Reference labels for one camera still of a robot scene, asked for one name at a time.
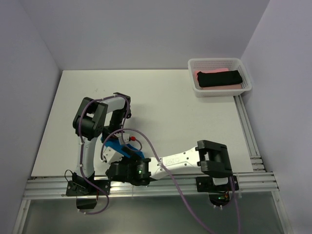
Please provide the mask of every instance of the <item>cable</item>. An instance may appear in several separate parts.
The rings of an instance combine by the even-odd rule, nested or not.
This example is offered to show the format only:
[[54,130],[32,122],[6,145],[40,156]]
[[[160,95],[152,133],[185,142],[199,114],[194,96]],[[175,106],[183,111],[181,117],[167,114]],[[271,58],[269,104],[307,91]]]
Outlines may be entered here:
[[[158,157],[158,155],[157,155],[157,153],[156,153],[156,151],[155,151],[155,149],[154,149],[152,143],[150,142],[150,140],[145,136],[144,133],[140,132],[140,131],[137,130],[137,129],[122,128],[122,129],[119,129],[119,130],[116,130],[116,131],[112,132],[112,133],[109,134],[108,137],[105,139],[105,141],[104,141],[104,143],[103,143],[103,145],[102,145],[102,149],[104,148],[104,145],[105,145],[105,143],[107,142],[107,140],[108,140],[113,134],[119,133],[119,132],[124,131],[124,130],[137,132],[137,133],[139,133],[142,137],[144,137],[145,140],[147,141],[147,143],[150,145],[150,147],[151,147],[151,149],[152,149],[152,151],[153,151],[153,153],[154,153],[155,158],[157,159],[158,162],[160,162],[160,159],[159,159],[159,157]],[[177,191],[179,192],[179,194],[180,194],[180,196],[181,196],[181,198],[182,198],[182,200],[183,200],[183,202],[184,202],[186,208],[189,210],[189,212],[190,212],[191,215],[195,218],[195,220],[196,220],[206,231],[210,232],[211,234],[215,234],[215,232],[212,231],[210,228],[208,228],[208,227],[197,217],[197,215],[194,213],[194,211],[192,210],[191,206],[189,205],[189,203],[187,202],[186,198],[184,197],[184,194],[183,194],[183,192],[181,191],[181,189],[180,189],[180,187],[179,187],[179,185],[178,185],[176,179],[175,179],[174,176],[172,175],[172,173],[171,173],[163,164],[161,164],[161,167],[167,172],[167,174],[168,174],[168,175],[170,176],[170,178],[172,179],[172,181],[173,181],[173,183],[175,184],[175,187],[176,187]]]
[[[82,162],[83,162],[83,145],[84,145],[84,140],[83,140],[83,137],[82,137],[82,134],[81,134],[82,119],[83,119],[83,116],[86,114],[87,109],[89,108],[89,106],[90,106],[92,103],[97,102],[97,101],[105,101],[105,100],[108,100],[108,99],[111,99],[111,98],[115,98],[115,97],[122,97],[123,99],[125,99],[125,101],[126,101],[126,103],[127,103],[127,110],[126,110],[126,115],[125,115],[125,116],[127,116],[128,113],[129,113],[129,110],[130,110],[130,103],[129,103],[129,101],[128,101],[124,96],[122,96],[122,95],[114,95],[114,96],[109,96],[109,97],[105,97],[105,98],[102,98],[102,99],[94,99],[94,100],[90,101],[90,102],[84,107],[84,109],[83,109],[83,111],[82,111],[82,113],[81,113],[81,117],[80,117],[80,119],[79,119],[78,133],[79,133],[79,137],[80,137],[80,141],[81,141],[80,160],[79,160],[79,164],[80,164],[80,173],[81,173],[83,179],[84,179],[88,184],[90,184],[91,186],[93,186],[93,187],[96,188],[97,190],[101,191],[101,192],[106,196],[106,198],[107,198],[107,203],[106,203],[106,205],[104,206],[104,208],[101,209],[101,210],[99,210],[99,211],[97,211],[97,212],[83,212],[83,211],[80,211],[80,210],[79,210],[80,212],[84,213],[85,215],[96,215],[96,214],[99,214],[99,213],[103,212],[103,211],[107,208],[107,206],[108,206],[108,204],[109,204],[109,197],[108,197],[108,194],[107,194],[104,190],[102,190],[100,187],[98,187],[97,185],[95,185],[95,184],[93,184],[92,182],[90,182],[90,181],[88,180],[88,178],[85,176],[84,172],[83,172],[83,168],[82,168],[82,167],[83,167],[83,164],[82,164]],[[126,121],[126,118],[123,119],[122,126],[124,126],[125,121]],[[123,132],[121,132],[121,139],[122,139],[123,143],[125,143],[124,140],[123,140]]]
[[101,212],[103,212],[107,207],[108,207],[108,204],[109,204],[109,197],[108,197],[108,194],[102,190],[100,187],[98,187],[97,185],[95,185],[94,183],[90,182],[87,177],[85,176],[84,172],[83,172],[83,164],[82,164],[82,160],[83,160],[83,145],[84,145],[84,140],[83,140],[83,137],[82,137],[82,134],[81,134],[81,123],[82,123],[82,119],[83,119],[83,116],[85,115],[88,107],[96,102],[96,101],[104,101],[104,100],[107,100],[107,99],[110,99],[110,98],[114,98],[115,96],[109,96],[109,97],[105,97],[103,99],[94,99],[92,101],[90,101],[86,106],[85,108],[83,109],[82,113],[81,113],[81,117],[79,119],[79,125],[78,125],[78,133],[79,133],[79,137],[80,137],[80,140],[81,140],[81,148],[80,148],[80,173],[83,177],[83,179],[88,183],[90,184],[91,186],[93,186],[94,188],[96,188],[97,190],[101,191],[107,198],[107,202],[106,202],[106,205],[104,206],[104,208],[102,208],[101,210],[99,211],[96,211],[96,212],[83,212],[81,210],[79,210],[80,212],[84,213],[85,215],[96,215],[96,214],[99,214]]
[[237,215],[237,222],[238,222],[238,234],[240,234],[240,232],[241,232],[241,222],[240,222],[240,214],[239,214],[238,203],[237,203],[236,194],[235,194],[235,185],[234,185],[234,178],[233,178],[233,176],[230,177],[230,184],[231,184],[231,188],[232,188],[232,196],[233,196],[235,207],[236,207],[236,215]]
[[66,178],[66,173],[67,173],[68,171],[70,171],[70,172],[72,173],[72,176],[73,176],[73,172],[72,172],[71,170],[67,169],[67,170],[65,171],[64,177],[65,177],[67,183],[69,183],[68,179]]
[[139,141],[138,139],[136,139],[135,141],[136,141],[137,143],[139,143],[139,145],[140,145],[140,149],[139,149],[138,151],[141,151],[142,148],[143,148],[141,141]]
[[[103,98],[103,99],[94,99],[92,101],[90,101],[86,107],[84,108],[84,110],[82,111],[82,114],[81,116],[84,116],[85,115],[85,112],[87,110],[87,108],[93,103],[93,102],[96,102],[96,101],[105,101],[107,99],[110,99],[110,98],[114,98],[114,97],[123,97],[121,95],[116,95],[116,96],[110,96],[110,97],[106,97],[106,98]],[[128,112],[130,110],[130,105],[129,105],[129,101],[123,97],[127,103],[127,110],[126,110],[126,116],[128,115]],[[152,143],[150,142],[150,140],[145,136],[144,133],[140,132],[139,130],[136,130],[136,129],[132,129],[132,128],[124,128],[124,123],[125,123],[125,119],[123,120],[123,123],[122,123],[122,128],[121,129],[118,129],[116,131],[113,131],[112,133],[110,133],[107,138],[105,139],[105,141],[103,142],[103,145],[102,145],[102,148],[101,148],[101,158],[102,158],[102,155],[103,155],[103,149],[104,149],[104,146],[105,146],[105,143],[107,142],[107,140],[113,136],[114,134],[116,133],[121,133],[121,139],[123,141],[123,131],[125,130],[128,130],[128,131],[134,131],[134,132],[137,132],[139,133],[143,138],[145,138],[145,140],[148,142],[148,144],[150,145],[153,153],[154,153],[154,156],[155,158],[157,159],[157,161],[160,163],[161,167],[166,171],[166,173],[170,176],[170,178],[172,179],[173,183],[175,184],[175,187],[177,189],[177,191],[179,192],[181,198],[182,198],[182,201],[184,202],[186,208],[189,210],[189,212],[191,213],[191,215],[194,217],[194,219],[206,230],[208,231],[209,233],[211,234],[215,234],[215,232],[213,230],[211,230],[210,228],[208,228],[198,217],[197,215],[194,213],[194,211],[192,210],[191,206],[189,205],[189,203],[187,202],[179,184],[177,183],[177,180],[175,179],[175,177],[173,176],[173,174],[161,163]],[[80,136],[80,140],[81,140],[81,149],[80,149],[80,172],[81,172],[81,175],[83,176],[84,180],[86,182],[88,182],[90,185],[92,185],[93,187],[97,188],[98,190],[100,190],[103,194],[105,194],[105,196],[107,197],[107,203],[105,205],[105,207],[103,209],[101,209],[100,211],[97,211],[97,212],[83,212],[84,214],[87,214],[87,215],[95,215],[95,214],[99,214],[101,213],[102,211],[104,211],[108,204],[109,204],[109,197],[107,195],[106,192],[104,192],[101,188],[99,188],[98,186],[96,186],[95,184],[93,184],[92,182],[90,182],[84,175],[84,172],[83,172],[83,165],[82,165],[82,159],[83,159],[83,144],[84,144],[84,140],[83,140],[83,137],[81,135],[81,123],[82,123],[82,118],[80,118],[79,120],[79,125],[78,125],[78,132],[79,132],[79,136]],[[238,203],[237,203],[237,200],[236,200],[236,197],[235,197],[235,186],[234,186],[234,180],[233,178],[231,177],[230,178],[230,181],[231,181],[231,188],[232,188],[232,192],[233,192],[233,198],[234,198],[234,201],[235,201],[235,206],[236,206],[236,214],[237,214],[237,221],[238,221],[238,234],[240,234],[240,231],[241,231],[241,224],[240,224],[240,215],[239,215],[239,209],[238,209]]]

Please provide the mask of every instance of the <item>plastic basket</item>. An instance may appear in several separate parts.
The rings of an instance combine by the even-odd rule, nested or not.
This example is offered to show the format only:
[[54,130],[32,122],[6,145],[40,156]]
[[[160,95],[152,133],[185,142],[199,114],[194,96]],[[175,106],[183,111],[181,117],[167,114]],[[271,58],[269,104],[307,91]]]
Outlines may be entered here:
[[[219,96],[237,96],[245,91],[252,89],[252,84],[247,71],[238,58],[193,58],[188,62],[191,83],[196,97],[219,97]],[[228,68],[230,71],[238,70],[243,78],[241,89],[229,90],[202,90],[198,84],[197,77],[194,77],[196,70],[215,70],[219,68]]]

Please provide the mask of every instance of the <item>white tabletop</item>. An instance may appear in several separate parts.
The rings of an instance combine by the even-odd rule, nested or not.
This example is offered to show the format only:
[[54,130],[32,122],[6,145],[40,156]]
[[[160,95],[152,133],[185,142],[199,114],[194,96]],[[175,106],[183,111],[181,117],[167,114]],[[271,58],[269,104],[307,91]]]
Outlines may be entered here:
[[[82,99],[114,92],[131,97],[132,117],[125,126],[145,133],[160,157],[206,139],[227,145],[234,173],[253,171],[233,97],[196,98],[187,70],[98,70],[63,72],[32,176],[63,176],[66,169],[75,169],[78,137],[72,122]],[[152,157],[147,142],[134,135],[142,141],[145,156]],[[99,160],[100,147],[98,139],[94,161],[98,176],[107,169]]]

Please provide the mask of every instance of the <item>folded black cloth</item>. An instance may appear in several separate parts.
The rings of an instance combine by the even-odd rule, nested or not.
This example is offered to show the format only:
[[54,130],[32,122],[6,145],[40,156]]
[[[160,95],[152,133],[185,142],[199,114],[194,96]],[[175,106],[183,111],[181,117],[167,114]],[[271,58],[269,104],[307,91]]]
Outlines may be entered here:
[[197,76],[200,87],[240,84],[243,82],[243,79],[237,70],[216,73],[198,72]]

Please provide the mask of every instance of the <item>white wall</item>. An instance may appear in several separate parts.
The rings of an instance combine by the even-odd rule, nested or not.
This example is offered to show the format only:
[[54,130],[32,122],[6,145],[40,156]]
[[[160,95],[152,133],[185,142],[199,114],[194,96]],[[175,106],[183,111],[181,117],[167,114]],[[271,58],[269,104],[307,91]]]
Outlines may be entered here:
[[312,1],[271,0],[242,60],[244,102],[294,230],[312,233]]
[[21,0],[62,69],[187,68],[243,54],[269,0]]
[[0,1],[1,233],[11,233],[59,81],[22,5]]

